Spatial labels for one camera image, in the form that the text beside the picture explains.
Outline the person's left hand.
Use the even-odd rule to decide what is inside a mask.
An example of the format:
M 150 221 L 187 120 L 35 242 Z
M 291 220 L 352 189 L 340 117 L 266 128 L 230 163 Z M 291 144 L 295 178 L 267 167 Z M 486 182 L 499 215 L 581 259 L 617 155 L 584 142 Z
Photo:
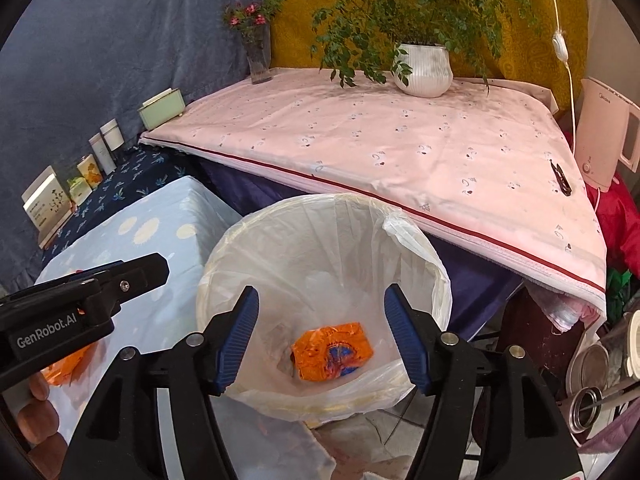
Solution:
M 57 479 L 63 466 L 67 443 L 58 432 L 60 418 L 49 401 L 49 383 L 41 373 L 28 380 L 29 402 L 18 412 L 17 425 L 32 446 L 28 457 L 46 479 Z

